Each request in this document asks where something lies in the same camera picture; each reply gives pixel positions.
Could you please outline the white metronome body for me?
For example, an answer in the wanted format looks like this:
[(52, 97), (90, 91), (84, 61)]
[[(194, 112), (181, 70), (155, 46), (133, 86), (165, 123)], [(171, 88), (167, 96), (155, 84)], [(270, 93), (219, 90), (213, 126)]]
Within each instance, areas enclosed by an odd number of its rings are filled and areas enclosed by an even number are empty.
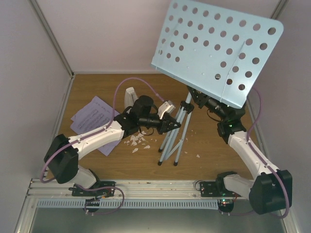
[(133, 106), (135, 101), (138, 99), (138, 96), (133, 87), (129, 87), (125, 91), (124, 95), (124, 107), (127, 108), (129, 106)]

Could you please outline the light blue music stand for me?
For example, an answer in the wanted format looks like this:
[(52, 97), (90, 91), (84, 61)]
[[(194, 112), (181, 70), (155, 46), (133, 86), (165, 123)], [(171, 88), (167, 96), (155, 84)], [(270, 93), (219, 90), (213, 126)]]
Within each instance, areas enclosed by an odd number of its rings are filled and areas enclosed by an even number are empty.
[(173, 0), (151, 66), (240, 109), (283, 31), (278, 20)]

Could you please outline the sheet music paper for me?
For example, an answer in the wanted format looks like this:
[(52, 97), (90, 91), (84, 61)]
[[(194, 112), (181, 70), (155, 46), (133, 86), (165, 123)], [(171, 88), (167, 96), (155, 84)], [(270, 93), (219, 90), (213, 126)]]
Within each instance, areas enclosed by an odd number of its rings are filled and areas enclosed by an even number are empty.
[(105, 144), (104, 146), (99, 147), (98, 151), (102, 153), (103, 155), (108, 156), (119, 143), (120, 143), (120, 140), (110, 142), (108, 144)]
[(77, 134), (83, 134), (107, 124), (112, 119), (113, 108), (95, 96), (90, 103), (79, 110), (71, 120), (70, 128)]

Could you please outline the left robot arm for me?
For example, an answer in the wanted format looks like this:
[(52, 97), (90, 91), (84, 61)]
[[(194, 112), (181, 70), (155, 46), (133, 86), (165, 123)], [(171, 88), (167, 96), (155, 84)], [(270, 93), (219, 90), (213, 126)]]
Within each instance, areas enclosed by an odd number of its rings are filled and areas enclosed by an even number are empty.
[(181, 124), (170, 115), (173, 109), (169, 101), (157, 108), (151, 97), (140, 96), (103, 126), (72, 137), (56, 136), (44, 157), (44, 168), (49, 169), (59, 184), (74, 183), (89, 196), (95, 196), (100, 191), (99, 179), (91, 170), (81, 167), (79, 160), (106, 144), (135, 134), (142, 127), (156, 129), (159, 134), (180, 128)]

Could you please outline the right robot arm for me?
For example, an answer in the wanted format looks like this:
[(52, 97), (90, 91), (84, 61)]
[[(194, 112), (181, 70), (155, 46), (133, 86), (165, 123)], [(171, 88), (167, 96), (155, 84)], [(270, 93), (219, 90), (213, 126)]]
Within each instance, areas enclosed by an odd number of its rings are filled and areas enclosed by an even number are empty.
[(239, 155), (253, 177), (248, 180), (233, 171), (220, 173), (215, 180), (216, 193), (222, 197), (235, 193), (249, 200), (252, 211), (259, 215), (284, 210), (279, 218), (286, 218), (292, 205), (292, 175), (275, 166), (252, 141), (251, 131), (241, 121), (245, 108), (230, 107), (192, 87), (188, 90), (199, 108), (206, 107), (220, 118), (219, 137)]

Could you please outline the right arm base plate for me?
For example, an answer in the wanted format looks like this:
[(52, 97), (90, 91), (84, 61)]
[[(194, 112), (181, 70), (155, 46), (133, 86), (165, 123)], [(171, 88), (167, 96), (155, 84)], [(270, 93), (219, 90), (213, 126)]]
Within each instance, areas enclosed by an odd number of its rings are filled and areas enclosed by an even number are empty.
[(199, 182), (201, 197), (210, 198), (235, 198), (241, 197), (240, 195), (229, 191), (215, 181), (201, 181)]

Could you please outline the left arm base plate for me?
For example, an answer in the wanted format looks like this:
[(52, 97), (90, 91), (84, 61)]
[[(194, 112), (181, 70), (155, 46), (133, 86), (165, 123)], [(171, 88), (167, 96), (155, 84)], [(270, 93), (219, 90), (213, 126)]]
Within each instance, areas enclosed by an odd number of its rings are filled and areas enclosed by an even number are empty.
[(91, 191), (84, 190), (75, 184), (69, 188), (69, 191), (74, 197), (113, 197), (115, 184), (115, 181), (99, 181), (89, 188)]

